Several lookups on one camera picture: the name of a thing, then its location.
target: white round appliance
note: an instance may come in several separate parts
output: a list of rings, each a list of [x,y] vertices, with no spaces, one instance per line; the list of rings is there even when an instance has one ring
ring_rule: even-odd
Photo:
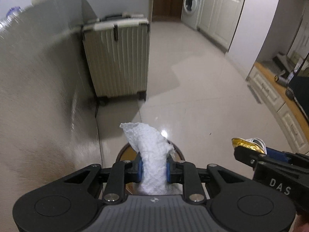
[[[183,0],[181,21],[189,27],[196,29],[203,3],[204,0]]]

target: brown round bin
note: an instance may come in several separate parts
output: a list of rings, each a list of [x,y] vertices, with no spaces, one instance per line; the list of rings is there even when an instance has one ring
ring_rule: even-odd
[[[181,160],[185,160],[184,156],[182,154],[182,152],[180,151],[180,149],[171,141],[167,141],[169,144],[172,144],[175,151],[176,151],[176,161],[181,161]],[[137,153],[133,150],[133,148],[131,147],[131,145],[129,143],[127,143],[118,153],[116,162],[118,161],[122,161],[122,160],[135,160]],[[127,194],[136,194],[136,191],[134,189],[134,184],[135,183],[128,183],[126,184],[126,193]]]

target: beige tile floor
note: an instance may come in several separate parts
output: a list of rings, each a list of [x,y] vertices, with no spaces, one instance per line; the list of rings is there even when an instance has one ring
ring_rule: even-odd
[[[247,177],[252,169],[234,159],[231,138],[259,137],[269,147],[291,151],[275,118],[224,53],[176,22],[151,26],[147,101],[112,101],[100,107],[97,119],[107,167],[127,142],[122,122],[165,132],[197,167],[216,163]]]

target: white drawer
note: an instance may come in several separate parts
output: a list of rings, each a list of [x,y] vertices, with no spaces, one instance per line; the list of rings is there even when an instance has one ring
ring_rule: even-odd
[[[293,113],[289,107],[284,104],[278,111],[285,128],[288,130],[290,137],[292,138],[297,152],[306,154],[309,152],[308,141]]]
[[[284,100],[280,97],[273,86],[267,81],[263,74],[254,66],[249,77],[260,92],[267,98],[269,103],[277,112],[284,104]]]

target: wooden shelf top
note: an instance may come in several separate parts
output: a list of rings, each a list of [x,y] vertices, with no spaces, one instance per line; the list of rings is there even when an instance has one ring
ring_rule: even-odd
[[[295,101],[290,100],[285,95],[286,88],[277,84],[275,82],[275,74],[272,73],[269,69],[265,68],[263,65],[261,65],[258,62],[254,63],[254,66],[264,75],[264,77],[270,82],[270,84],[275,88],[275,90],[279,93],[280,97],[285,101],[293,115],[295,116],[296,120],[298,121],[300,127],[302,128],[302,131],[305,134],[305,137],[307,141],[309,142],[309,125],[308,122],[302,113],[302,111],[299,109],[298,105],[295,103]]]

